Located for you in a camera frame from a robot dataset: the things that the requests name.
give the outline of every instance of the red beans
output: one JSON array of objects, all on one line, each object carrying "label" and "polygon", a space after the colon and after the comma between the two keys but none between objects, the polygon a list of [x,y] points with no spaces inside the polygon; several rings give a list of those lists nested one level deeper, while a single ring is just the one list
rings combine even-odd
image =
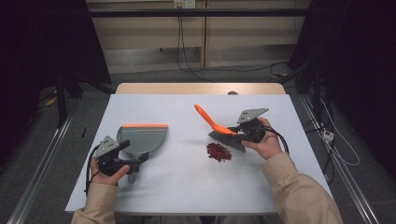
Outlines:
[{"label": "red beans", "polygon": [[222,146],[219,143],[209,143],[206,146],[207,154],[209,154],[209,158],[213,158],[217,160],[218,162],[221,161],[230,161],[231,155],[230,150],[228,150],[226,147]]}]

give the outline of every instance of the wooden cabinet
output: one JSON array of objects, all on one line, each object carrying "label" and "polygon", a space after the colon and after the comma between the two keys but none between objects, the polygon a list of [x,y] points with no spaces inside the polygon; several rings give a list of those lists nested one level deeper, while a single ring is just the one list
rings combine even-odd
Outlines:
[{"label": "wooden cabinet", "polygon": [[[297,8],[310,0],[197,0],[196,8]],[[173,1],[88,0],[89,9],[164,9]],[[304,18],[211,17],[183,18],[185,47],[198,47],[205,66],[208,52],[217,47],[293,45]],[[94,18],[102,49],[177,48],[178,18]]]}]

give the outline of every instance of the dark background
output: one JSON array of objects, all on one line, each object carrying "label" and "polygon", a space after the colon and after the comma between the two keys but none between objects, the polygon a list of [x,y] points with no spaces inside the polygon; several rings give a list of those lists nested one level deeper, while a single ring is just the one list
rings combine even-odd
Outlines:
[{"label": "dark background", "polygon": [[[333,96],[367,141],[375,157],[396,177],[395,88],[396,27],[393,1],[314,1],[311,7],[335,11],[332,17],[307,18],[290,59],[297,68],[313,57],[300,77],[306,91],[319,71]],[[63,71],[96,82],[110,82],[92,20],[43,14],[43,10],[87,10],[85,1],[3,1],[1,30],[1,163],[23,136],[35,112],[39,91],[56,83]],[[320,45],[329,24],[331,35]]]}]

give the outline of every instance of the gray floor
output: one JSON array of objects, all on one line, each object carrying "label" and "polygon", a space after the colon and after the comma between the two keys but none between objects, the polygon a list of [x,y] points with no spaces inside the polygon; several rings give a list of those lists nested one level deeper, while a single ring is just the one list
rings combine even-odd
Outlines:
[{"label": "gray floor", "polygon": [[[226,69],[247,70],[262,68],[264,65],[242,65],[227,67]],[[211,70],[197,72],[195,75],[210,79],[215,82],[267,82],[270,80],[269,68],[251,72],[231,72],[224,70]],[[290,70],[284,65],[272,67],[272,74],[288,73]],[[166,70],[154,72],[140,72],[129,74],[114,74],[111,76],[113,87],[121,82],[204,82],[192,73],[179,70]],[[49,170],[39,184],[37,195],[31,206],[28,207],[25,223],[68,223],[72,215],[66,214],[64,208],[75,185],[74,181],[79,175],[92,140],[99,127],[109,96],[98,90],[82,84],[84,95],[81,99],[67,99],[69,111],[76,108],[64,140],[60,144]],[[301,96],[297,94],[293,82],[285,85],[287,94],[296,108],[302,123],[310,120]],[[42,91],[46,95],[51,88]],[[19,142],[19,150],[11,160],[4,172],[0,175],[0,223],[6,223],[14,211],[19,199],[25,192],[30,180],[35,175],[41,159],[46,153],[57,125],[57,105],[38,107],[35,116],[27,127],[27,134]],[[348,166],[355,177],[362,193],[373,207],[375,216],[380,223],[394,223],[396,220],[396,181],[373,158],[370,150],[359,135],[351,130],[347,118],[333,101],[334,122],[338,130],[352,145],[361,158],[358,166]],[[307,133],[307,137],[317,155],[319,164],[323,167],[326,153],[323,145],[315,132]],[[355,156],[349,146],[336,135],[336,146],[343,158],[354,161]],[[330,184],[332,195],[336,200],[345,223],[366,223],[350,193],[347,191],[340,174],[335,172],[334,181]],[[126,217],[117,215],[119,223],[141,223],[142,217]],[[267,223],[280,223],[277,216],[266,216]]]}]

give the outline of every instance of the orange handle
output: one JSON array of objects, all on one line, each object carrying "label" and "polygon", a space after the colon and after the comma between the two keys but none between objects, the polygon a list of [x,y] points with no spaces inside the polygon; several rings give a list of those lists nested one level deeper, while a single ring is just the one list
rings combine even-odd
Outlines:
[{"label": "orange handle", "polygon": [[194,107],[198,111],[198,113],[201,115],[201,117],[210,125],[210,127],[212,127],[212,129],[214,131],[216,131],[218,133],[236,134],[235,132],[231,131],[230,129],[215,123],[215,121],[213,121],[213,119],[210,118],[209,115],[199,105],[194,105]]},{"label": "orange handle", "polygon": [[194,105],[195,109],[198,111],[198,113],[201,115],[201,117],[213,128],[213,126],[216,124],[215,121],[213,121],[212,118],[204,111],[199,105]]}]

